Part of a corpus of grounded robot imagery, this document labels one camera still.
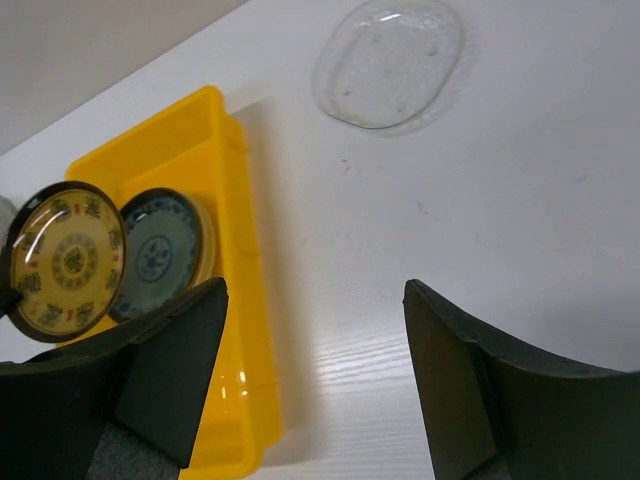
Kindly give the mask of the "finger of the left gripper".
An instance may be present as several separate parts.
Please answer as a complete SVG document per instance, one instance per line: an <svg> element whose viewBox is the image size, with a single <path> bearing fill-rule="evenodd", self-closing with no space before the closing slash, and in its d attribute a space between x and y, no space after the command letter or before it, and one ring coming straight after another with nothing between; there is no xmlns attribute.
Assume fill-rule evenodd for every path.
<svg viewBox="0 0 640 480"><path fill-rule="evenodd" d="M4 317L14 311L23 299L20 291L11 287L0 288L0 317Z"/></svg>

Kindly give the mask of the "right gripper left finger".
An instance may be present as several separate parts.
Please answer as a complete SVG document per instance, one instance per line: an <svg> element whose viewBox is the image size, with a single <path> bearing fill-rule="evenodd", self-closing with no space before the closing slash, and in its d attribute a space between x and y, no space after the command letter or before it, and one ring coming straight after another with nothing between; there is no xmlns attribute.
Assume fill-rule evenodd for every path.
<svg viewBox="0 0 640 480"><path fill-rule="evenodd" d="M82 479L108 426L185 469L224 330L209 279L157 310L25 362L1 365L1 476Z"/></svg>

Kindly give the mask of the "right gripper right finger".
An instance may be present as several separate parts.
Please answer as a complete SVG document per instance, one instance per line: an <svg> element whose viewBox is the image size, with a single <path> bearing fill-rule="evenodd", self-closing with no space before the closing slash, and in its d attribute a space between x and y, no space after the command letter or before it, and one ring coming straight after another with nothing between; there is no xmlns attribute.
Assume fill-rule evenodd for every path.
<svg viewBox="0 0 640 480"><path fill-rule="evenodd" d="M528 344L421 281L404 316L439 479L635 479L639 376Z"/></svg>

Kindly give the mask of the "teal green plate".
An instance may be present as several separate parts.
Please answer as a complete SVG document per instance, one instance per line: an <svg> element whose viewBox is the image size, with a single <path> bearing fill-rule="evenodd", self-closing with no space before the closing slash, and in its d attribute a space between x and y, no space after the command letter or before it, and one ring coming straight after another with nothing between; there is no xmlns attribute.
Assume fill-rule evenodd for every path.
<svg viewBox="0 0 640 480"><path fill-rule="evenodd" d="M194 203L169 188L153 188L120 210L125 226L125 273L110 317L123 323L182 293L195 278L202 227Z"/></svg>

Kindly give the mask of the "clear glass plate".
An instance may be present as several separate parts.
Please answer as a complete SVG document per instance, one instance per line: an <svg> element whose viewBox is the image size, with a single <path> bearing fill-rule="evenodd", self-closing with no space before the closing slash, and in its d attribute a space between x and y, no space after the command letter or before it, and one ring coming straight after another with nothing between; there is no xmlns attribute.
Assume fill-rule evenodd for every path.
<svg viewBox="0 0 640 480"><path fill-rule="evenodd" d="M323 113L388 130L432 108L466 46L464 24L442 1L368 1L335 28L313 70Z"/></svg>

